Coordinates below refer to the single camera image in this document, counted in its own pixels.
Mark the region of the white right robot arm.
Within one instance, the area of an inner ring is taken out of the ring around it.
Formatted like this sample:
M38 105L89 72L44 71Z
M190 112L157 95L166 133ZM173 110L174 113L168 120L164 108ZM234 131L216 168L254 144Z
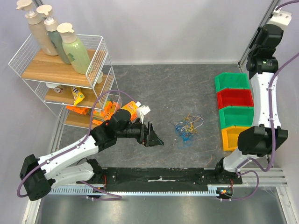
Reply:
M276 150L288 138L288 131L282 129L278 117L276 86L281 66L274 53L291 19L290 12L275 9L249 45L246 69L253 90L253 122L239 134L237 148L217 163L214 178L218 183L238 180L245 165L252 161L257 164L257 159L266 155L270 155L270 162L261 170L269 171Z

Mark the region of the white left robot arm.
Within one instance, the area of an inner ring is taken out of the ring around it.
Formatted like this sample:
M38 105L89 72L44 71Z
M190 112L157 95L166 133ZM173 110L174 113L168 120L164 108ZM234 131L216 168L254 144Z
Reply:
M103 173L96 161L75 167L72 164L115 145L118 138L134 138L145 147L164 145L153 130L152 122L144 124L141 118L132 122L130 112L119 109L109 120L63 149L39 158L34 154L27 156L20 171L21 183L17 196L35 201L46 196L53 188L72 181L99 183Z

